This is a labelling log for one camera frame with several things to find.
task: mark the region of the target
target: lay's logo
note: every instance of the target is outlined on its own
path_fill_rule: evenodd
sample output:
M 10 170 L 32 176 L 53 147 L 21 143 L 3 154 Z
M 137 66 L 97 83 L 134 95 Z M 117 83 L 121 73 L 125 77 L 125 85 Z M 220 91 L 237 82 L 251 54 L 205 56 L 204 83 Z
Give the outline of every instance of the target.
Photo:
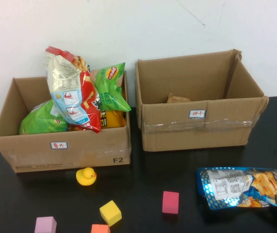
M 113 79 L 115 75 L 117 74 L 117 67 L 111 67 L 110 70 L 106 72 L 106 76 L 109 80 Z

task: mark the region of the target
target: red foam cube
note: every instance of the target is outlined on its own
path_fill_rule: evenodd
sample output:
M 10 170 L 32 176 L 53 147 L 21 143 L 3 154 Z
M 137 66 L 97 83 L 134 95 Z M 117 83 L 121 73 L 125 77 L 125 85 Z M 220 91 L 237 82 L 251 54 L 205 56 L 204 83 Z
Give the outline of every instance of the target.
M 108 225 L 93 224 L 91 233 L 110 233 Z
M 162 212 L 167 214 L 178 214 L 179 193 L 163 192 Z

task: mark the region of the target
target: yellow foam cube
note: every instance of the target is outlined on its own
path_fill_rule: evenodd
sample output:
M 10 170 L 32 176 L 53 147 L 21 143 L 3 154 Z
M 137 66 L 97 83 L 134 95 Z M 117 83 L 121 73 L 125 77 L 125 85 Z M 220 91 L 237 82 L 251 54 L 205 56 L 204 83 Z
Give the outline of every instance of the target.
M 100 215 L 110 227 L 122 218 L 121 211 L 113 200 L 100 207 L 99 211 Z

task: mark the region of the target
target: green chip bag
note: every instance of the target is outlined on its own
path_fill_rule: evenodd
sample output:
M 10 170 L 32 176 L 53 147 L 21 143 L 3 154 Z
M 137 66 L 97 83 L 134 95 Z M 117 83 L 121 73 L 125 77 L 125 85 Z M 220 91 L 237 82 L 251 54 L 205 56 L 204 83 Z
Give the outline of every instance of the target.
M 19 134 L 55 133 L 67 130 L 67 122 L 48 100 L 36 107 L 22 120 Z
M 123 111 L 131 110 L 128 103 L 122 97 L 122 81 L 125 63 L 91 71 L 91 80 L 99 93 L 101 110 Z

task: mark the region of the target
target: white wall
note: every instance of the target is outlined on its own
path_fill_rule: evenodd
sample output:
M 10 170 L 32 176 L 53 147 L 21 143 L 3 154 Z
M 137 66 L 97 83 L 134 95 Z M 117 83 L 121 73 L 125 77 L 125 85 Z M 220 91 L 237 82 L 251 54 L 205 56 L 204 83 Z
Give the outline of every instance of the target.
M 48 45 L 91 69 L 230 49 L 277 96 L 277 0 L 0 0 L 0 109 L 13 77 L 43 76 Z

